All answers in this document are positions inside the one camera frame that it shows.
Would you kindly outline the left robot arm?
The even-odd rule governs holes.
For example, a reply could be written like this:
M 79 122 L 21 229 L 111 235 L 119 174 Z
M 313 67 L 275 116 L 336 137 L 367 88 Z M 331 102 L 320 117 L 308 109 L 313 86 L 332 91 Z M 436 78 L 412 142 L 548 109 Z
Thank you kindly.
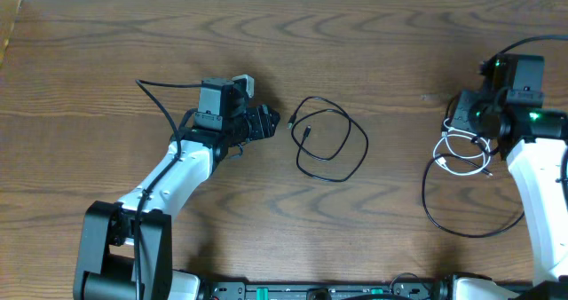
M 208 78 L 197 84 L 199 104 L 173 134 L 159 164 L 114 203 L 87 209 L 79 246 L 75 299 L 201 299 L 201 280 L 172 267 L 172 224 L 193 191 L 205 182 L 230 148 L 270 138 L 279 114 L 253 107 L 249 75 Z

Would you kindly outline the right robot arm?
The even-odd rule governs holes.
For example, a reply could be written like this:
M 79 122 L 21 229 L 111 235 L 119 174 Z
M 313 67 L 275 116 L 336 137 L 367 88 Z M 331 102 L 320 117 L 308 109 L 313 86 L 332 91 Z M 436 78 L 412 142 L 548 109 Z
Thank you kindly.
M 533 256 L 532 287 L 512 291 L 473 273 L 435 282 L 433 299 L 565 299 L 567 297 L 567 114 L 546 109 L 541 56 L 504 51 L 483 64 L 480 91 L 450 101 L 441 140 L 466 138 L 479 147 L 473 172 L 491 158 L 507 163 L 523 205 Z

